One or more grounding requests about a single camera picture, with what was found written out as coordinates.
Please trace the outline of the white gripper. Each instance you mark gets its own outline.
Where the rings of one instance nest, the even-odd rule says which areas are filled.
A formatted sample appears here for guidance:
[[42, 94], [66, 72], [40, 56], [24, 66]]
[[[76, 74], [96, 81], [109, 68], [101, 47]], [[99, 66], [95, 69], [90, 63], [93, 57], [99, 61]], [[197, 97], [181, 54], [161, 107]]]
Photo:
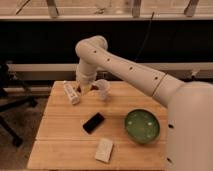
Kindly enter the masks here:
[[78, 85], [81, 89], [81, 94], [85, 95], [87, 94], [91, 88], [92, 88], [92, 83], [94, 82], [94, 78], [93, 77], [83, 77], [80, 76], [77, 79]]

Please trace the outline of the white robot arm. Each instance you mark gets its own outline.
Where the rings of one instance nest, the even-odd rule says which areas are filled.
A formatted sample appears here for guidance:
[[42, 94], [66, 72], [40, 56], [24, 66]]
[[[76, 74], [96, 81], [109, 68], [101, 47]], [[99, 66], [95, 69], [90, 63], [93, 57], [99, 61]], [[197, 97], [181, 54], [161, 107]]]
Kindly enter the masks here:
[[167, 108], [165, 171], [213, 171], [213, 84], [184, 82], [107, 51], [104, 37], [76, 44], [77, 80], [84, 87], [99, 67]]

